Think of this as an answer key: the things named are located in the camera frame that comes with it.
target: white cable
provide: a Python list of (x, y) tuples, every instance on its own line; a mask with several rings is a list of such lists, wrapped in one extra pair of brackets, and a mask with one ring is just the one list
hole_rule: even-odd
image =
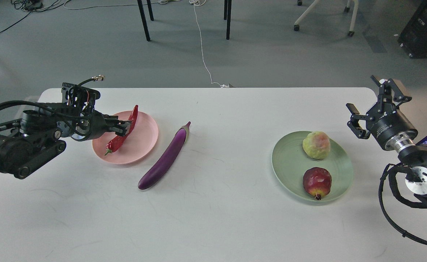
[(201, 3), (200, 0), (189, 0), (189, 3), (196, 7), (200, 7), (201, 5), (205, 4), (205, 2), (207, 2), (207, 0), (204, 0), (203, 3)]
[(202, 32), (200, 31), (200, 26), (199, 26), (199, 22), (197, 21), (197, 13), (196, 13), (196, 6), (199, 5), (192, 5), (194, 7), (194, 15), (196, 16), (196, 23), (197, 23), (197, 28), (199, 28), (199, 36), (200, 36), (200, 51), (202, 53), (202, 62), (204, 63), (204, 67), (207, 70), (207, 72), (210, 75), (210, 84), (218, 84), (220, 87), (225, 87), (225, 85), (221, 85), (220, 83), (214, 82), (212, 80), (212, 74), (210, 73), (209, 69), (207, 68), (207, 65), (205, 64), (205, 60), (204, 60), (204, 48), (202, 48)]
[(168, 4), (169, 2), (178, 2), (178, 1), (181, 1), (181, 0), (160, 0), (158, 3), (160, 5), (165, 5), (165, 4)]
[[(68, 2), (70, 2), (70, 1), (71, 1), (71, 0), (67, 0), (67, 1), (64, 3), (63, 7), (64, 7), (65, 9), (68, 9), (68, 10), (85, 10), (85, 9), (90, 9), (90, 8), (94, 8), (94, 7), (128, 7), (128, 6), (131, 6), (131, 5), (137, 5), (137, 4), (126, 4), (126, 5), (95, 5), (95, 6), (92, 6), (92, 7), (69, 8), (69, 7), (67, 7), (67, 3), (68, 3)], [(152, 3), (152, 4), (165, 5), (165, 4), (167, 4), (168, 2), (178, 2), (178, 1), (181, 1), (181, 0), (160, 0), (160, 1), (158, 1), (158, 2), (154, 2), (154, 3)]]

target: white table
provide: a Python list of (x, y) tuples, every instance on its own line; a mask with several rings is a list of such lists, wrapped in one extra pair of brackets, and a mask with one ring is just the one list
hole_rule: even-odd
[[(98, 90), (100, 112), (138, 104), (157, 121), (154, 150), (115, 166), (95, 156), (91, 141), (67, 140), (63, 154), (27, 179), (0, 174), (1, 262), (427, 261), (427, 246), (401, 237), (378, 204), (381, 172), (396, 153), (346, 126), (345, 104), (365, 112), (376, 100), (370, 89)], [(39, 101), (60, 100), (55, 88)], [(137, 189), (188, 121), (172, 168), (151, 189)], [(298, 199), (273, 173), (275, 143), (301, 130), (325, 131), (352, 160), (353, 185), (330, 204)], [(427, 210), (397, 202), (388, 185), (385, 193), (392, 218), (427, 239)]]

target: black cable on floor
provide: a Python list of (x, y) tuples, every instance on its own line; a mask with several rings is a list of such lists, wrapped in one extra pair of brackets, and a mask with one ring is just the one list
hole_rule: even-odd
[(32, 12), (29, 12), (27, 15), (25, 15), (23, 18), (21, 18), (18, 22), (14, 23), (13, 25), (7, 27), (6, 29), (0, 31), (0, 33), (5, 32), (6, 30), (10, 29), (11, 27), (13, 27), (14, 25), (16, 25), (17, 23), (21, 22), (24, 18), (28, 17)]

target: purple eggplant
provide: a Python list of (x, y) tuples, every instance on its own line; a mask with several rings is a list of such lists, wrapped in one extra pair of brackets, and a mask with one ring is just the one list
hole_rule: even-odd
[(181, 151), (184, 143), (187, 141), (189, 136), (189, 125), (191, 122), (188, 122), (185, 126), (182, 126), (178, 132), (175, 134), (172, 142), (168, 145), (165, 152), (162, 154), (160, 159), (154, 164), (154, 166), (145, 173), (145, 175), (139, 180), (137, 187), (141, 190), (148, 189), (159, 181), (163, 175), (168, 171), (170, 166), (172, 166), (176, 157)]

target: fake fruit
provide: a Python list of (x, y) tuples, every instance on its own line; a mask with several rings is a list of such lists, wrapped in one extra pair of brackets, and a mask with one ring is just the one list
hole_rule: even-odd
[(325, 168), (313, 167), (304, 173), (302, 185), (315, 200), (320, 200), (330, 193), (331, 175)]
[(330, 138), (322, 131), (314, 131), (302, 141), (302, 149), (313, 159), (324, 159), (330, 154)]
[(109, 141), (107, 146), (105, 147), (107, 149), (107, 152), (104, 154), (104, 156), (107, 156), (108, 153), (114, 153), (115, 151), (117, 151), (123, 145), (124, 141), (129, 136), (129, 134), (131, 134), (132, 130), (134, 129), (134, 126), (136, 125), (138, 107), (139, 107), (138, 105), (134, 106), (134, 109), (132, 110), (128, 118), (128, 120), (131, 121), (131, 125), (128, 133), (125, 136), (115, 136), (114, 139)]
[(154, 185), (157, 181), (159, 181), (163, 175), (168, 171), (170, 166), (172, 166), (176, 157), (181, 151), (181, 148), (186, 143), (187, 138), (189, 136), (189, 125), (191, 122), (187, 122), (186, 125), (182, 126), (172, 142), (168, 145), (165, 152), (158, 159), (158, 161), (154, 164), (154, 166), (145, 173), (145, 175), (139, 180), (139, 184), (137, 187), (141, 190), (148, 189), (152, 185)]

